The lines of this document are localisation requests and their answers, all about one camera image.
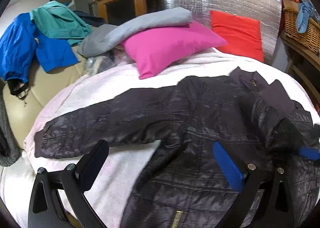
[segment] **fabric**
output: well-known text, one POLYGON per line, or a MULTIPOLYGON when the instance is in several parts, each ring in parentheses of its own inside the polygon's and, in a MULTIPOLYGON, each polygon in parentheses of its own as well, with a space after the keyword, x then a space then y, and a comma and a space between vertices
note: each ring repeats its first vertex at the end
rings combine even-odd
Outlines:
POLYGON ((96 54, 97 47, 105 46, 105 36, 111 36, 111 33, 118 26, 112 24, 104 24, 91 32, 79 45, 78 53, 81 54, 85 58, 96 57, 106 51, 102 51, 99 54, 96 54))
POLYGON ((21 150, 20 154, 21 157, 12 166, 0 167, 0 197, 18 225, 28 228, 29 204, 36 173, 27 153, 21 150))
POLYGON ((90 26, 99 27, 103 24, 107 24, 104 18, 95 17, 90 14, 87 14, 83 11, 73 11, 76 15, 79 16, 85 23, 89 24, 90 26))
POLYGON ((92 31, 78 15, 57 1, 30 11, 30 19, 45 36, 66 39, 70 45, 80 42, 92 31))
MULTIPOLYGON (((121 60, 121 63, 119 63, 121 66, 118 65, 90 78, 82 77, 75 84, 63 89, 44 107, 24 142, 24 149, 28 153, 29 160, 35 171, 39 167, 45 167, 48 171, 62 170, 70 163, 76 164, 80 158, 61 160, 35 158, 34 135, 51 119, 78 108, 112 99, 130 88, 159 88, 176 85, 177 82, 188 75, 199 77, 229 75, 237 66, 246 71, 257 70, 263 76, 261 79, 265 79, 267 83, 272 83, 275 79, 279 79, 289 97, 300 102, 305 110, 311 112, 314 123, 320 122, 320 118, 308 95, 294 79, 273 67, 251 58, 238 57, 221 53, 217 49, 209 49, 189 58, 181 59, 176 62, 176 65, 165 69, 159 75, 143 81, 138 79, 139 74, 135 63, 132 64, 132 62, 125 61, 125 56, 121 60)), ((145 148, 144 146, 148 146, 148 144, 137 145, 134 150, 131 150, 130 146, 110 148, 108 159, 103 165, 93 187, 85 193, 86 199, 107 227, 119 227, 122 213, 134 182, 156 148, 145 148), (135 156, 140 151, 140 148, 144 152, 148 151, 149 154, 135 156)), ((301 182, 299 186, 302 188, 306 184, 305 182, 309 181, 302 177, 301 182)), ((75 216, 65 193, 61 192, 60 196, 65 209, 75 216)), ((310 196, 308 194, 301 196, 303 205, 298 210, 299 216, 302 216, 300 222, 311 212, 317 198, 318 194, 314 196, 313 193, 310 196)))
POLYGON ((315 8, 310 2, 302 1, 298 4, 299 13, 296 20, 297 32, 305 33, 308 28, 309 18, 313 16, 315 8))
POLYGON ((196 21, 186 26, 148 29, 121 42, 137 62, 139 79, 157 75, 180 58, 225 44, 218 34, 196 21))
POLYGON ((308 2, 312 5, 313 7, 313 14, 312 14, 312 18, 317 22, 320 23, 320 15, 318 14, 316 8, 314 8, 314 5, 312 4, 312 2, 310 0, 301 0, 302 2, 308 2))
POLYGON ((111 32, 101 26, 86 37, 79 46, 79 53, 84 57, 94 57, 113 49, 121 41, 145 29, 167 26, 182 26, 192 22, 192 12, 181 7, 138 16, 121 24, 111 32))
POLYGON ((66 40, 44 36, 30 21, 29 13, 22 13, 14 19, 0 39, 2 79, 28 82, 29 67, 34 54, 46 72, 78 62, 66 40))
POLYGON ((210 11, 210 14, 212 30, 228 42, 218 50, 263 62, 259 21, 221 11, 210 11))
MULTIPOLYGON (((201 227, 212 227, 224 216, 235 199, 232 196, 236 195, 229 194, 232 189, 213 159, 214 141, 241 155, 244 162, 254 163, 264 170, 274 171, 274 162, 284 158, 283 154, 278 157, 261 146, 282 120, 276 108, 264 100, 257 102, 251 111, 254 119, 259 119, 259 128, 255 128, 243 116, 246 108, 239 107, 241 96, 259 91, 256 86, 251 90, 247 85, 237 86, 228 76, 188 76, 177 86, 130 89, 112 100, 46 123, 35 135, 35 156, 76 157, 89 152, 99 139, 108 141, 111 147, 161 139, 159 148, 132 189, 120 227, 169 227, 179 209, 183 210, 186 221, 182 227, 199 226, 199 219, 203 223, 201 227), (195 201, 198 201, 197 206, 192 203, 195 201), (210 202, 219 205, 218 212, 212 209, 210 202)), ((312 123, 311 114, 299 111, 300 107, 297 103, 292 113, 303 121, 292 123, 307 127, 312 123)), ((308 137, 305 145, 314 142, 308 137)), ((319 185, 314 183, 306 190, 294 184, 302 174, 308 180, 318 179, 319 174, 311 162, 301 163, 302 158, 289 153, 285 158, 287 162, 283 166, 292 186, 294 211, 298 216, 299 208, 305 203, 301 196, 310 193, 311 187, 312 193, 317 194, 319 185)), ((260 196, 255 199, 252 214, 260 196)))
POLYGON ((10 128, 2 91, 0 92, 0 112, 0 139, 2 140, 0 144, 0 166, 8 167, 18 160, 20 153, 10 128))

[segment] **beige leather sofa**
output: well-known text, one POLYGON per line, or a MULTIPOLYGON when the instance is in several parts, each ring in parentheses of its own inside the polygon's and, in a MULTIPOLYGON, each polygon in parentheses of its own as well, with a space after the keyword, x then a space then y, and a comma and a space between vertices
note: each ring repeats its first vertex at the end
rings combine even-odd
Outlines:
POLYGON ((36 117, 43 107, 63 88, 74 83, 84 74, 85 59, 76 53, 77 47, 73 47, 79 63, 55 68, 46 73, 39 63, 34 60, 29 70, 30 91, 24 101, 10 94, 8 85, 3 90, 3 97, 9 123, 20 148, 23 149, 23 141, 31 130, 36 117))

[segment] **metal screw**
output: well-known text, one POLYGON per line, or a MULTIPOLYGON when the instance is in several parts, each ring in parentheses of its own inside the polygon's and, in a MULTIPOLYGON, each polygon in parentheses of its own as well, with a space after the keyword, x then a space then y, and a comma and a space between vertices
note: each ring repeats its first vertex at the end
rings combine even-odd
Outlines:
POLYGON ((250 170, 255 170, 255 169, 256 169, 256 165, 250 163, 250 164, 248 164, 248 169, 250 169, 250 170))
POLYGON ((75 164, 71 163, 69 165, 67 165, 67 170, 73 170, 75 168, 75 164))
POLYGON ((44 167, 38 168, 38 174, 42 174, 45 171, 44 167))
POLYGON ((283 174, 284 173, 284 169, 282 168, 282 167, 278 167, 278 172, 280 173, 280 174, 283 174))

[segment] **puffer jacket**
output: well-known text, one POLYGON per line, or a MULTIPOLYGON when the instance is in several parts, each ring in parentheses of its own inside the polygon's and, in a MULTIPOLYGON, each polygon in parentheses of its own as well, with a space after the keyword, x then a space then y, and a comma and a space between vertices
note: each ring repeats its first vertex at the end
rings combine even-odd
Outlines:
MULTIPOLYGON (((213 228, 237 197, 212 155, 219 141, 246 164, 265 170, 282 164, 297 227, 316 204, 319 170, 300 156, 267 148, 294 139, 290 130, 305 145, 319 147, 312 129, 310 113, 289 99, 279 81, 268 85, 257 72, 237 68, 230 76, 189 76, 177 86, 131 89, 59 116, 36 133, 36 156, 75 157, 99 139, 110 146, 161 139, 132 188, 120 227, 170 228, 179 215, 175 227, 213 228)), ((262 192, 243 226, 251 222, 262 192)))

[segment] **gray pillow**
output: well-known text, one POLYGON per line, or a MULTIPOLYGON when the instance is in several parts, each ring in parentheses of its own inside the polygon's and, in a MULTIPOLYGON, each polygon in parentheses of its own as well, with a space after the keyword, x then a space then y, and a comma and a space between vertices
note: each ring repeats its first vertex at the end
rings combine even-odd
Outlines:
POLYGON ((192 12, 181 7, 148 13, 121 24, 102 25, 90 33, 80 44, 78 53, 94 57, 113 49, 121 41, 145 29, 182 26, 192 22, 192 12))

